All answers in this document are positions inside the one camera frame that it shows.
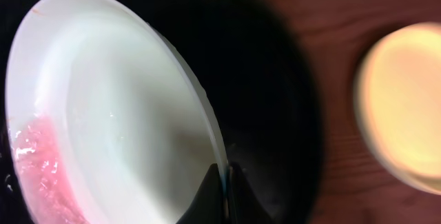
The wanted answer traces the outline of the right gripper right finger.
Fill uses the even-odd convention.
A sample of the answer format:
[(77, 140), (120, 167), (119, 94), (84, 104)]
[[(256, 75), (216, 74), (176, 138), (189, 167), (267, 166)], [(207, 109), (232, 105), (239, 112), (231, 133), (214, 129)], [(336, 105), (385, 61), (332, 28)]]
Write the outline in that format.
[(237, 163), (229, 165), (227, 200), (231, 224), (274, 224)]

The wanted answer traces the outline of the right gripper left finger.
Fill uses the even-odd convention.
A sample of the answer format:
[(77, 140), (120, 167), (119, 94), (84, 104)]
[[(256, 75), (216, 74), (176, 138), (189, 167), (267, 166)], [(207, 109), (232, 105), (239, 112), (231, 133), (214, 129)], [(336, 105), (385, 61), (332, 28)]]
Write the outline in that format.
[(211, 164), (187, 211), (176, 224), (223, 224), (224, 193), (217, 164)]

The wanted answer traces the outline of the light blue plate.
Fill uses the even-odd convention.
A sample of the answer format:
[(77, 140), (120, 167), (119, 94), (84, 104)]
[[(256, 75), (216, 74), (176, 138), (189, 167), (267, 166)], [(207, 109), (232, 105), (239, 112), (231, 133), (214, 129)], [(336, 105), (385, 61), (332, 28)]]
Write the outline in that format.
[(222, 134), (176, 48), (115, 0), (39, 0), (6, 70), (14, 170), (35, 223), (176, 223)]

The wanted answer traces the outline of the yellow plate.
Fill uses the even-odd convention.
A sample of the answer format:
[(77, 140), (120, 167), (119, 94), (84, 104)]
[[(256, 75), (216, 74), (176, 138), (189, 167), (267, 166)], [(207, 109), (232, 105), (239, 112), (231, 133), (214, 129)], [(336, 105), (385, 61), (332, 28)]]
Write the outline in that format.
[(440, 24), (400, 28), (363, 56), (353, 108), (376, 160), (415, 189), (440, 193)]

